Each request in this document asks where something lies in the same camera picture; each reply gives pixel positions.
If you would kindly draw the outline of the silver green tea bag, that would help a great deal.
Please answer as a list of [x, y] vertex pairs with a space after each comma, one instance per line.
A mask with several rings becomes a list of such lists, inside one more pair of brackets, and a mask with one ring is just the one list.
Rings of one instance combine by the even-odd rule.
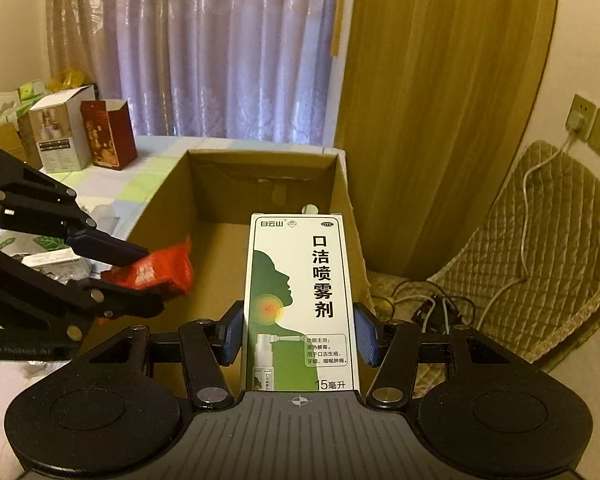
[[91, 273], [91, 263], [57, 237], [1, 230], [0, 251], [62, 284]]

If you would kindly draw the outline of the checked pastel tablecloth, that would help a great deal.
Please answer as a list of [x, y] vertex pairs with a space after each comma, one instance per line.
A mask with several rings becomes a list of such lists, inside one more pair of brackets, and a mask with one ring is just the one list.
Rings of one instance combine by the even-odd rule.
[[[189, 151], [239, 154], [256, 151], [265, 154], [269, 162], [279, 160], [283, 154], [324, 155], [329, 162], [333, 158], [338, 159], [337, 166], [340, 169], [346, 168], [346, 156], [336, 148], [151, 136], [142, 136], [137, 143], [140, 157], [125, 170], [90, 167], [73, 174], [54, 175], [60, 183], [78, 190], [79, 207], [88, 214], [94, 214], [102, 230], [120, 238], [131, 234], [160, 185]], [[27, 256], [37, 256], [47, 266], [43, 273], [61, 285], [67, 284], [72, 278], [98, 278], [99, 274], [109, 269], [107, 263], [76, 255], [58, 237], [3, 230], [0, 232], [0, 249], [17, 261]], [[0, 356], [0, 479], [15, 479], [22, 474], [14, 453], [8, 448], [2, 428], [7, 402], [24, 387], [57, 370], [64, 363], [64, 359], [53, 358], [45, 362], [32, 354], [18, 351], [7, 351]]]

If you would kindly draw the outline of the wall power socket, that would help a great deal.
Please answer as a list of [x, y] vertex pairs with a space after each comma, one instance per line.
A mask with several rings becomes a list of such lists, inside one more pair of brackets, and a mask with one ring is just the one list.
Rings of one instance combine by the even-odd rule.
[[600, 107], [576, 93], [572, 98], [565, 127], [600, 156]]

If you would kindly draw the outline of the golden brown curtain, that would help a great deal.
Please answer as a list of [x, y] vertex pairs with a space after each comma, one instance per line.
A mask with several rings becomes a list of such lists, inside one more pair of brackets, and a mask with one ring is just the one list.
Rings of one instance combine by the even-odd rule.
[[543, 76], [557, 0], [354, 0], [336, 143], [366, 266], [426, 278], [486, 218]]

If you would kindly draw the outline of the white humidifier product box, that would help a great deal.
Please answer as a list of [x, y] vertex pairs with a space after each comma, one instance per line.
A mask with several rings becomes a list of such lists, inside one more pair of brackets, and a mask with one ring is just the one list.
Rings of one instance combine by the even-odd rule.
[[94, 99], [94, 87], [87, 84], [44, 96], [28, 111], [34, 142], [48, 174], [80, 171], [91, 163], [81, 104]]

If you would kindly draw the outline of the red gold gift box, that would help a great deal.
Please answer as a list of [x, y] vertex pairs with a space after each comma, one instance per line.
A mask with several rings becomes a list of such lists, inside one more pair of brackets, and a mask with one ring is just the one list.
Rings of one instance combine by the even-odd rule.
[[122, 170], [137, 158], [128, 102], [83, 101], [80, 112], [95, 166]]

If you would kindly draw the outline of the green white throat spray box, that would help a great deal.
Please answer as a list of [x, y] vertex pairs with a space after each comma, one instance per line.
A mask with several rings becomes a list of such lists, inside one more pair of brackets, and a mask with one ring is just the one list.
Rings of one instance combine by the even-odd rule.
[[252, 215], [244, 315], [246, 390], [358, 390], [352, 287], [339, 214]]

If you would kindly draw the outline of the brown cardboard box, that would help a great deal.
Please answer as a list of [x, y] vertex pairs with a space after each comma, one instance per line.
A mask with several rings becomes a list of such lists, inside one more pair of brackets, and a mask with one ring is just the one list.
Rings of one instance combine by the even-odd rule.
[[104, 277], [162, 294], [153, 332], [237, 309], [237, 353], [220, 361], [233, 396], [361, 387], [353, 307], [368, 285], [340, 156], [186, 152], [129, 239], [148, 255]]

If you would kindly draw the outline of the purple sheer curtain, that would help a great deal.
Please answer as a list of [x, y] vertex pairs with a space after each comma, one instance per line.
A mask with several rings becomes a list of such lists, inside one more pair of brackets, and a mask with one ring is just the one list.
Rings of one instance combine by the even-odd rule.
[[143, 136], [324, 143], [336, 0], [46, 0], [54, 73]]

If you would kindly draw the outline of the translucent plastic cup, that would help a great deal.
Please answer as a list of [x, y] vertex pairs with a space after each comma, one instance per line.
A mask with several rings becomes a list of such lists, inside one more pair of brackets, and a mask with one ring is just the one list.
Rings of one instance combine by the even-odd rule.
[[120, 217], [116, 215], [114, 207], [110, 204], [96, 205], [91, 210], [91, 217], [96, 222], [97, 229], [109, 235], [114, 234], [120, 221]]

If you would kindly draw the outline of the red crinkly snack packet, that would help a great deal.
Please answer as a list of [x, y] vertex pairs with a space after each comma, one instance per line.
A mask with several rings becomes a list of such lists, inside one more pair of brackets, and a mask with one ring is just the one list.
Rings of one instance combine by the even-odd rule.
[[100, 274], [100, 278], [113, 285], [155, 292], [164, 300], [187, 295], [193, 286], [194, 269], [189, 253], [192, 241], [156, 250], [123, 268], [112, 268]]

